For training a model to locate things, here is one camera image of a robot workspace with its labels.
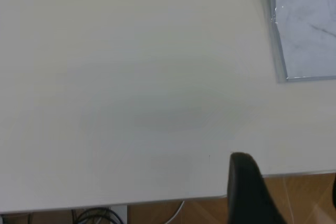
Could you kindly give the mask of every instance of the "cable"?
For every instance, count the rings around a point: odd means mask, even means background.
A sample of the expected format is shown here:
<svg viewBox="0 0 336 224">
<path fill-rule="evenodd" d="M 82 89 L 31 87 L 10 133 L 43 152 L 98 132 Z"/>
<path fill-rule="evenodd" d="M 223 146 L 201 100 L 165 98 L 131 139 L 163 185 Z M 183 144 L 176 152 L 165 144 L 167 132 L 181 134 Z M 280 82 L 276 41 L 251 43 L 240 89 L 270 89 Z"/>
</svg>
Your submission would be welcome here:
<svg viewBox="0 0 336 224">
<path fill-rule="evenodd" d="M 77 219 L 75 224 L 78 224 L 80 222 L 83 222 L 85 220 L 89 220 L 89 219 L 93 219 L 93 218 L 103 218 L 108 220 L 109 222 L 113 223 L 113 224 L 118 224 L 115 220 L 113 220 L 111 217 L 105 216 L 105 215 L 88 215 L 86 217 L 84 217 L 83 219 Z"/>
<path fill-rule="evenodd" d="M 33 216 L 33 214 L 28 214 L 28 221 L 27 221 L 28 224 L 30 224 L 30 223 L 32 222 L 32 221 L 31 221 L 31 220 L 32 220 L 32 219 L 31 219 L 32 216 Z"/>
<path fill-rule="evenodd" d="M 176 211 L 176 213 L 164 224 L 169 224 L 173 219 L 175 219 L 175 217 L 179 214 L 179 212 L 181 211 L 182 207 L 184 205 L 184 201 L 182 201 L 182 203 L 180 204 L 180 207 L 178 208 L 178 210 Z"/>
<path fill-rule="evenodd" d="M 90 211 L 99 211 L 99 210 L 109 212 L 110 214 L 114 215 L 114 216 L 118 219 L 118 221 L 120 222 L 120 224 L 124 224 L 124 222 L 123 222 L 122 219 L 119 217 L 119 215 L 117 215 L 116 212 L 112 211 L 111 209 L 109 209 L 109 208 L 107 208 L 107 207 L 94 207 L 94 208 L 90 208 L 90 209 L 88 209 L 88 210 L 85 210 L 84 212 L 82 212 L 82 213 L 78 216 L 78 218 L 77 218 L 77 223 L 78 223 L 79 221 L 82 222 L 83 220 L 86 219 L 86 218 L 81 219 L 81 217 L 84 216 L 86 213 L 88 213 L 88 212 L 90 212 Z"/>
<path fill-rule="evenodd" d="M 71 210 L 71 215 L 72 215 L 72 224 L 75 224 L 76 221 L 76 211 L 75 210 Z"/>
<path fill-rule="evenodd" d="M 101 217 L 96 221 L 96 223 L 95 224 L 99 224 L 100 222 L 101 222 Z"/>
</svg>

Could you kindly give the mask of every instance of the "table surface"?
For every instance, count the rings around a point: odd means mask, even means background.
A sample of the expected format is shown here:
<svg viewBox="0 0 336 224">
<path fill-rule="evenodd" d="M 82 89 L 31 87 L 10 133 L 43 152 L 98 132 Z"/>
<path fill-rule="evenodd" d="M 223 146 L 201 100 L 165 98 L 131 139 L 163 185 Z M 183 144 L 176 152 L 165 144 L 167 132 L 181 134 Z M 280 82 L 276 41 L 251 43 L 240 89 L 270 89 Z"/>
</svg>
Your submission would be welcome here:
<svg viewBox="0 0 336 224">
<path fill-rule="evenodd" d="M 336 167 L 336 80 L 281 83 L 265 0 L 0 0 L 0 211 Z"/>
</svg>

